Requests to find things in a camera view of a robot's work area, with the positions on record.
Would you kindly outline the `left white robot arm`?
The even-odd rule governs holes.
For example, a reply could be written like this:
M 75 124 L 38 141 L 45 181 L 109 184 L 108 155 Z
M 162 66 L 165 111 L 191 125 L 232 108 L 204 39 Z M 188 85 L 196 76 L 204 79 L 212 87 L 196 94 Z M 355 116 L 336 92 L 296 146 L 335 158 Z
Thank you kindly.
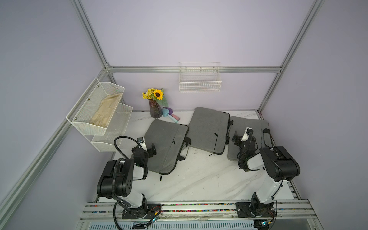
M 114 199 L 128 209 L 146 209 L 147 200 L 133 188 L 133 182 L 148 176 L 148 159 L 156 155 L 155 145 L 132 149 L 132 158 L 108 161 L 97 184 L 97 195 Z

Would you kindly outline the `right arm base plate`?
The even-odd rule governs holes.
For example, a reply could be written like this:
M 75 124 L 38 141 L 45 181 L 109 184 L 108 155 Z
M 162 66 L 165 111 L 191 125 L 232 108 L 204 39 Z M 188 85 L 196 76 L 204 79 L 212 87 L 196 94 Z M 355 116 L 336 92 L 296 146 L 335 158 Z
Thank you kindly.
M 237 202 L 236 211 L 239 218 L 274 218 L 276 216 L 274 203 L 252 204 L 251 202 Z

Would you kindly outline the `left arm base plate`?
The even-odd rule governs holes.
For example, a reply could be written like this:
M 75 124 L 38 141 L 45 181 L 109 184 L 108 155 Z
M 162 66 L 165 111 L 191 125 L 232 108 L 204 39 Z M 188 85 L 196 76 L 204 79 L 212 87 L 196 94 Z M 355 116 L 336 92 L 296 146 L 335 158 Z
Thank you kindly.
M 143 204 L 140 208 L 131 210 L 123 210 L 122 219 L 152 219 L 155 213 L 162 210 L 162 204 L 148 203 Z

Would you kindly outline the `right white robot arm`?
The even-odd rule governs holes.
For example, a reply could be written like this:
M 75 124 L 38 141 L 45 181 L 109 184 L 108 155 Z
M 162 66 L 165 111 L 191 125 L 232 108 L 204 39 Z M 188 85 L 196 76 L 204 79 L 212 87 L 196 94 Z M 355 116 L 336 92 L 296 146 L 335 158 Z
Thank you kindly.
M 239 210 L 251 217 L 261 217 L 266 213 L 274 214 L 272 208 L 276 195 L 288 181 L 300 175 L 299 164 L 282 146 L 269 146 L 265 143 L 258 145 L 252 128 L 247 128 L 242 136 L 235 132 L 232 142 L 239 147 L 237 154 L 239 169 L 245 172 L 264 169 L 267 173 L 267 178 L 253 193 L 249 205 Z

